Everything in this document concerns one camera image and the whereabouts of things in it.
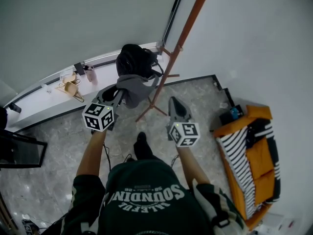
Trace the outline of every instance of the person's left arm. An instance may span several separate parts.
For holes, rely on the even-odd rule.
[[[62,222],[61,235],[82,233],[82,223],[91,226],[99,214],[105,188],[99,178],[106,131],[95,132],[84,152],[72,187],[72,201]]]
[[[94,132],[79,164],[76,176],[95,175],[99,176],[102,146],[107,131]]]

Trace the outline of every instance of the white lettering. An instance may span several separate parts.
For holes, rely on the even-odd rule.
[[[183,198],[185,196],[185,193],[179,189],[178,185],[171,185],[172,192],[176,193],[175,198],[179,200],[180,198]]]
[[[169,189],[169,188],[165,188],[163,191],[163,194],[164,194],[164,198],[166,200],[172,200],[174,197],[171,189]]]
[[[160,208],[161,210],[164,209],[164,207],[163,207],[162,205],[160,205],[160,204],[155,205],[155,207],[158,207],[158,208]]]
[[[131,201],[139,202],[140,201],[140,193],[132,193],[131,194]]]
[[[122,203],[118,207],[122,208],[123,206],[126,206],[126,205],[127,205],[126,203]]]
[[[167,203],[161,203],[161,205],[163,205],[163,206],[165,206],[165,207],[169,207],[170,206],[170,204],[167,204]]]
[[[142,194],[142,202],[153,202],[152,193],[143,193]]]
[[[155,202],[165,202],[162,192],[153,193],[153,197],[155,199]]]
[[[118,199],[119,201],[123,201],[124,193],[125,193],[124,191],[121,191],[121,192],[117,191],[117,192],[115,193],[115,196],[114,196],[114,198],[113,198],[113,201],[116,201],[117,199]]]
[[[126,192],[126,193],[125,193],[125,199],[124,199],[125,202],[129,202],[129,196],[130,196],[130,195],[131,195],[130,192]]]
[[[154,206],[149,206],[149,209],[152,209],[154,212],[157,212],[157,209]]]
[[[128,206],[125,206],[125,207],[123,208],[123,210],[125,210],[125,211],[129,211],[132,207],[133,207],[133,206],[128,205]]]
[[[132,209],[132,212],[138,212],[138,211],[139,211],[139,209],[140,209],[140,207],[139,207],[139,206],[137,206],[137,207],[135,207],[134,209]]]
[[[148,208],[147,207],[141,207],[141,212],[148,213]]]

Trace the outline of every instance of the bottle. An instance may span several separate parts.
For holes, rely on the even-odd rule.
[[[9,108],[10,110],[15,111],[17,113],[21,113],[22,111],[22,109],[19,106],[17,106],[15,103],[10,103]]]
[[[84,73],[87,76],[88,81],[93,84],[97,84],[97,75],[96,72],[94,71],[94,67],[91,65],[84,65],[83,69]]]

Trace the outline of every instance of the black cable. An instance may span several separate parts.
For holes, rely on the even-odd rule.
[[[107,155],[107,158],[108,158],[108,162],[109,162],[109,169],[111,171],[110,149],[108,147],[106,147],[105,143],[103,143],[103,147],[104,147],[104,150],[106,152],[106,155]]]
[[[176,161],[176,159],[179,157],[179,155],[177,154],[173,159],[172,159],[172,162],[171,162],[171,168],[173,168],[173,165]]]
[[[160,74],[160,76],[163,76],[163,75],[164,75],[164,70],[162,69],[161,65],[158,63],[158,60],[156,59],[156,60],[155,60],[155,63],[152,64],[151,66],[154,67],[154,66],[157,66],[157,65],[159,66],[159,68],[160,68],[160,70],[161,70],[161,73],[158,72],[158,71],[156,71],[156,70],[155,70],[155,72],[156,72],[157,74]]]
[[[129,155],[130,155],[130,159],[132,158],[132,155],[131,155],[131,154],[128,154],[128,155],[126,156],[126,158],[124,159],[124,162],[123,162],[123,163],[125,163],[125,161],[127,160],[127,158],[128,158]]]

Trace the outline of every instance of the blue object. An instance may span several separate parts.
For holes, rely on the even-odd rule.
[[[230,113],[234,120],[239,118],[240,113],[236,107],[231,108]]]

